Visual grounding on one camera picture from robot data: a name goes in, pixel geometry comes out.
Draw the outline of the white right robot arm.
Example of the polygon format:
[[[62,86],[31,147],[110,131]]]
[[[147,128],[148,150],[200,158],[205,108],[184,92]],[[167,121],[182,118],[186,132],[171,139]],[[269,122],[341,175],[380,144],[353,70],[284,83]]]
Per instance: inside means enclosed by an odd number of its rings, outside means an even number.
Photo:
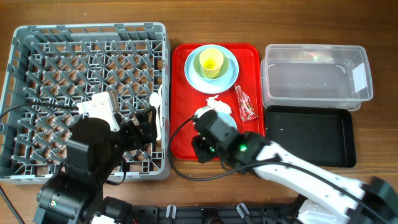
[[[366,184],[328,172],[258,133],[240,133],[215,110],[197,110],[193,123],[199,153],[215,153],[231,172],[252,172],[304,196],[297,214],[302,223],[397,223],[397,192],[380,178]]]

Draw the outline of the red snack wrapper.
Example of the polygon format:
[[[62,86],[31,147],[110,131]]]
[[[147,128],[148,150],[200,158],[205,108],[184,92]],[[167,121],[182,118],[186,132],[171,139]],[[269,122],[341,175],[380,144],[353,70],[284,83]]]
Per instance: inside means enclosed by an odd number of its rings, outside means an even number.
[[[243,92],[242,88],[238,84],[234,84],[234,89],[238,98],[239,114],[243,122],[252,121],[258,119],[257,113],[254,111],[250,97]]]

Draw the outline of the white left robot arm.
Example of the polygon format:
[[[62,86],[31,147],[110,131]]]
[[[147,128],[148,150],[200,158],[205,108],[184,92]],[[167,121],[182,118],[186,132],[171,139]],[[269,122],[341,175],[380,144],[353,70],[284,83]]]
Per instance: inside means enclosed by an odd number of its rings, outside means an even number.
[[[139,122],[123,122],[118,131],[100,118],[82,118],[72,126],[67,159],[37,194],[34,223],[88,223],[103,201],[103,185],[116,167],[129,170],[125,152],[142,150],[156,141],[153,106],[136,114]]]

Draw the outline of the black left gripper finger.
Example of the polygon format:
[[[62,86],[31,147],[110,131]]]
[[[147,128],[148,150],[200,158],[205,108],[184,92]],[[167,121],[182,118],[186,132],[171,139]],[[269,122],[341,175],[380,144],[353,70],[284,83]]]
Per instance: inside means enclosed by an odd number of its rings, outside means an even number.
[[[147,113],[141,112],[135,114],[136,121],[138,124],[145,124],[149,122]]]
[[[148,119],[148,132],[149,132],[149,137],[151,142],[156,142],[157,138],[157,130],[156,130],[156,119],[157,112],[155,110],[154,106],[150,106],[147,111],[146,111],[146,116]]]

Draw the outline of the white plastic spoon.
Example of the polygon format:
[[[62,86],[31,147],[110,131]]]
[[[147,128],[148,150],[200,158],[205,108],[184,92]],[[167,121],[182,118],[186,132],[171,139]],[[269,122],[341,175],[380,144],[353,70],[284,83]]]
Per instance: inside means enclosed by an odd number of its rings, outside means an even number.
[[[160,116],[159,116],[159,108],[160,108],[160,96],[157,92],[152,92],[149,97],[149,103],[151,106],[155,108],[155,125],[156,125],[156,132],[157,137],[156,140],[161,140],[161,127],[160,127]]]

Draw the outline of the small light blue bowl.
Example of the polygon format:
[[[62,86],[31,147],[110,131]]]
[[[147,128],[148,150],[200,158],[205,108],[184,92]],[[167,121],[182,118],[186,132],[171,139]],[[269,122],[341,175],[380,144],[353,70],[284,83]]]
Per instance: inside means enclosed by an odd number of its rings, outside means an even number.
[[[231,115],[223,113],[223,112],[217,112],[217,114],[218,114],[218,117],[222,121],[224,121],[228,126],[234,128],[234,129],[238,129],[237,124]]]

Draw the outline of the white napkin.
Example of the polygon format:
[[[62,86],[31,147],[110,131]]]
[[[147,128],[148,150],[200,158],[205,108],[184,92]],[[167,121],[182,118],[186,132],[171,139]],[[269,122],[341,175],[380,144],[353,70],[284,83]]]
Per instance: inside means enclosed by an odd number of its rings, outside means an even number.
[[[206,99],[207,105],[199,108],[195,112],[196,117],[200,117],[202,114],[206,113],[209,110],[215,110],[216,112],[224,113],[224,114],[231,114],[232,109],[231,107],[222,102],[221,100],[217,100],[218,95],[212,96]]]

